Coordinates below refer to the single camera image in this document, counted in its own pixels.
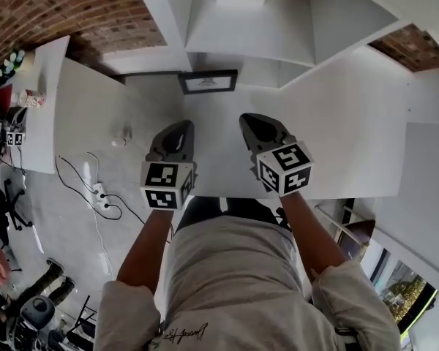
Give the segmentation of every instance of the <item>white table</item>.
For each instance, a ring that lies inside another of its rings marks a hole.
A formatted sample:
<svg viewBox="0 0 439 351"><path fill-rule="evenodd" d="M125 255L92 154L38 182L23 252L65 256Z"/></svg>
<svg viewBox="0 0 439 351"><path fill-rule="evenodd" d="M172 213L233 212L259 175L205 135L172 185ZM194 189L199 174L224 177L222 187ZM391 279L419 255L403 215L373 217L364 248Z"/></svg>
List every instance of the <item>white table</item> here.
<svg viewBox="0 0 439 351"><path fill-rule="evenodd" d="M44 107L28 109L26 139L21 148L22 162L18 149L11 148L16 167L42 173L55 173L53 127L61 66L69 40L70 36L66 36L36 48L32 71L17 73L6 83L13 86L13 92L27 88L46 94Z"/></svg>

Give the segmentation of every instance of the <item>picture frame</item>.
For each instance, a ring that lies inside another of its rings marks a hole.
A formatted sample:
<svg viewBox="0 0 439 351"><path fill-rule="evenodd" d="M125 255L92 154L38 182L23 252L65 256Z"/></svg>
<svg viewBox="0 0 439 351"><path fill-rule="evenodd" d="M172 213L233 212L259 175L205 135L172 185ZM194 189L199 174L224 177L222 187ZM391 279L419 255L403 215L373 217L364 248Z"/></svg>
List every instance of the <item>picture frame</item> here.
<svg viewBox="0 0 439 351"><path fill-rule="evenodd" d="M178 75L184 95L231 92L236 89L237 70L181 73Z"/></svg>

